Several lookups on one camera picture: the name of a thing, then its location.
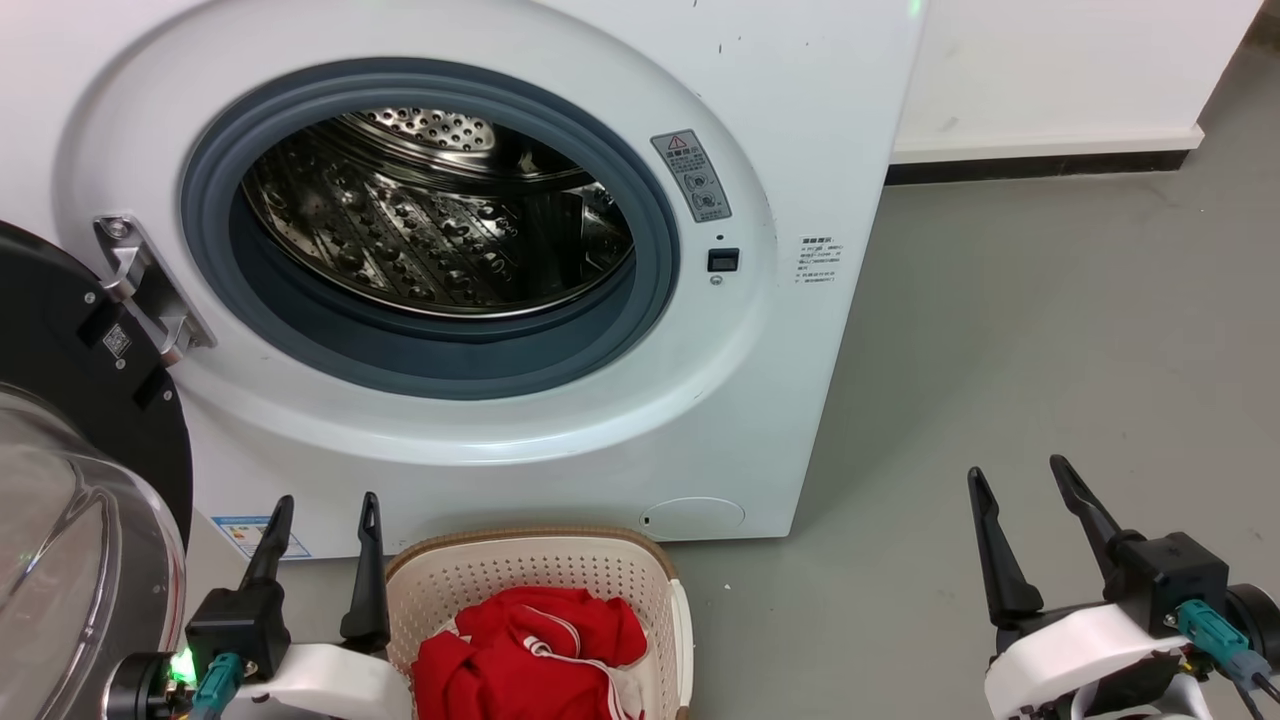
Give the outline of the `cream perforated laundry basket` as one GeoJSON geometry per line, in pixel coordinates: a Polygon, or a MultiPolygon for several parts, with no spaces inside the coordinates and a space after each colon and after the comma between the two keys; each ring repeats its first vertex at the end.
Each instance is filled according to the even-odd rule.
{"type": "Polygon", "coordinates": [[[625,600],[648,642],[643,661],[628,670],[644,720],[691,720],[695,642],[687,594],[669,555],[623,528],[463,532],[407,547],[387,565],[390,662],[410,678],[422,641],[461,610],[521,585],[625,600]]]}

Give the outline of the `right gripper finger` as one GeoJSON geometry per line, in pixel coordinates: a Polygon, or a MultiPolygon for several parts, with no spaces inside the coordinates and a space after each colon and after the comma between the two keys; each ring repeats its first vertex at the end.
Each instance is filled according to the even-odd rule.
{"type": "Polygon", "coordinates": [[[1110,511],[1064,455],[1050,456],[1050,470],[1068,510],[1079,520],[1106,582],[1116,571],[1112,539],[1121,532],[1110,511]]]}
{"type": "Polygon", "coordinates": [[[966,486],[989,621],[1000,632],[1015,632],[1041,616],[1044,601],[1025,579],[1000,524],[998,501],[979,466],[970,468],[966,486]]]}

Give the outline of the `stainless steel washing machine drum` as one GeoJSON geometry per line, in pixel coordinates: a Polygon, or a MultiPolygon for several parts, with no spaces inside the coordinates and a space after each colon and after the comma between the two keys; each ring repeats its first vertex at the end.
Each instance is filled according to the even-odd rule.
{"type": "Polygon", "coordinates": [[[445,109],[374,108],[306,126],[252,163],[241,193],[294,263],[420,316],[548,313],[634,259],[612,192],[575,160],[445,109]]]}

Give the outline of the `white front-load washing machine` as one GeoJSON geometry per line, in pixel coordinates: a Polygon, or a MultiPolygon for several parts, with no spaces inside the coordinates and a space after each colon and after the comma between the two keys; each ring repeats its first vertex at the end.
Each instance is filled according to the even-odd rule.
{"type": "Polygon", "coordinates": [[[218,340],[169,370],[193,511],[269,516],[292,495],[311,559],[457,530],[637,530],[672,498],[737,503],[740,538],[787,536],[858,286],[928,0],[0,0],[0,222],[99,281],[99,215],[134,217],[218,340]],[[264,342],[189,252],[180,191],[206,128],[292,72],[425,58],[535,85],[640,154],[677,219],[662,318],[579,380],[419,398],[264,342]],[[692,129],[732,209],[696,223],[650,137],[692,129]],[[836,282],[794,282],[799,240],[845,243],[836,282]],[[740,249],[712,274],[709,249],[740,249]]]}

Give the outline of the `grey rubber door gasket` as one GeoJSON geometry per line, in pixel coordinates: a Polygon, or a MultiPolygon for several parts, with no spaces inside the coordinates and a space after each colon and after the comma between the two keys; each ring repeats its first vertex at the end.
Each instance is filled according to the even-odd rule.
{"type": "Polygon", "coordinates": [[[515,77],[425,58],[326,63],[238,97],[189,156],[180,217],[207,286],[264,342],[339,380],[419,398],[511,398],[600,370],[659,322],[682,259],[659,179],[602,120],[515,77]],[[460,111],[562,151],[612,192],[634,236],[632,261],[572,304],[498,319],[397,311],[319,278],[274,245],[241,182],[264,151],[296,131],[374,108],[460,111]]]}

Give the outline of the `grey warning sticker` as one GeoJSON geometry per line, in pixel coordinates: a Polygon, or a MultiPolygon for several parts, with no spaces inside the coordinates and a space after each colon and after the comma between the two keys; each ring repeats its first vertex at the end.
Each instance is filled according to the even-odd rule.
{"type": "Polygon", "coordinates": [[[727,220],[733,215],[716,168],[692,129],[655,135],[650,143],[675,178],[696,223],[727,220]]]}

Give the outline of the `black wall baseboard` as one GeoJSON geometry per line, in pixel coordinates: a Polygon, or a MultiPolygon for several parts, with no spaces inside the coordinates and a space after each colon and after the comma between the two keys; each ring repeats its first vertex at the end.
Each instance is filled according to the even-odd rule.
{"type": "Polygon", "coordinates": [[[890,165],[888,187],[1024,181],[1074,176],[1165,173],[1181,169],[1189,150],[1100,152],[1037,158],[992,158],[963,161],[900,163],[890,165]]]}

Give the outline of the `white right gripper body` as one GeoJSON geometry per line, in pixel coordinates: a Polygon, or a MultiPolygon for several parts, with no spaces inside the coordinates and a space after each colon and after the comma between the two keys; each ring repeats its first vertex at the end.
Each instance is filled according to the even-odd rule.
{"type": "Polygon", "coordinates": [[[1213,720],[1183,635],[1155,638],[1102,605],[1014,641],[989,665],[993,720],[1213,720]]]}

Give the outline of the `red garment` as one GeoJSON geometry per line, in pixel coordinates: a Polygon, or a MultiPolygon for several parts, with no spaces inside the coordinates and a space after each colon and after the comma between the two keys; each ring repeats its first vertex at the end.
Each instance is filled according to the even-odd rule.
{"type": "Polygon", "coordinates": [[[420,643],[410,666],[417,720],[648,720],[630,674],[648,651],[622,598],[502,591],[420,643]]]}

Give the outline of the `round filter cover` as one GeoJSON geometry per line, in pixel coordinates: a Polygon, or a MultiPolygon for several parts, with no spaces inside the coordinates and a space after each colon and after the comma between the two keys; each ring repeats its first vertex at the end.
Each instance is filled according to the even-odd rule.
{"type": "Polygon", "coordinates": [[[744,520],[744,509],[728,500],[684,497],[643,511],[637,525],[640,532],[655,541],[714,541],[735,537],[744,520]]]}

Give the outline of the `blue energy label sticker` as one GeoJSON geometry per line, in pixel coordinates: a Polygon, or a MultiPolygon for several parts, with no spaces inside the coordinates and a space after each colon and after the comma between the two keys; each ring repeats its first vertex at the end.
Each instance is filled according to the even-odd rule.
{"type": "MultiPolygon", "coordinates": [[[[211,523],[243,553],[251,559],[268,533],[270,516],[216,516],[211,523]]],[[[283,560],[311,559],[312,555],[302,546],[298,538],[291,533],[283,560]]]]}

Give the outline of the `black glass washer door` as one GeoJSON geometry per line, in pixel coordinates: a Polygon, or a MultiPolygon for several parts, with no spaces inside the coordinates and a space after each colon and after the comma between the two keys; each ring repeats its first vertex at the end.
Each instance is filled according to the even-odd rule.
{"type": "Polygon", "coordinates": [[[189,437],[140,323],[69,254],[0,222],[0,720],[102,720],[129,655],[177,651],[189,437]],[[101,345],[122,323],[122,360],[101,345]]]}

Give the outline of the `metal door hinge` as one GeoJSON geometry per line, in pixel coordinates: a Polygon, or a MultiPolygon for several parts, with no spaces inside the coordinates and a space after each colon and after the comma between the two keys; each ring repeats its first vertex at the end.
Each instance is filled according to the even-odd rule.
{"type": "Polygon", "coordinates": [[[218,346],[134,217],[99,215],[93,219],[93,232],[110,268],[101,281],[102,288],[140,320],[165,365],[178,364],[193,350],[218,346]]]}

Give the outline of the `small printed text sticker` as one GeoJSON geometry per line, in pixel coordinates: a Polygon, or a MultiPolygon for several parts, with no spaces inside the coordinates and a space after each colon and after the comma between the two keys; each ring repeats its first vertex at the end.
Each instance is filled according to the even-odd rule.
{"type": "Polygon", "coordinates": [[[838,279],[845,243],[832,236],[804,236],[799,240],[794,282],[824,284],[838,279]]]}

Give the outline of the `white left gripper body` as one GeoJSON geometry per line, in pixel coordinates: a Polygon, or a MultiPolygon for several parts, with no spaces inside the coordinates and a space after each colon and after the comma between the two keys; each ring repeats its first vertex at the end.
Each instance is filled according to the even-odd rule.
{"type": "Polygon", "coordinates": [[[241,687],[225,720],[412,720],[412,693],[383,657],[293,644],[270,680],[241,687]]]}

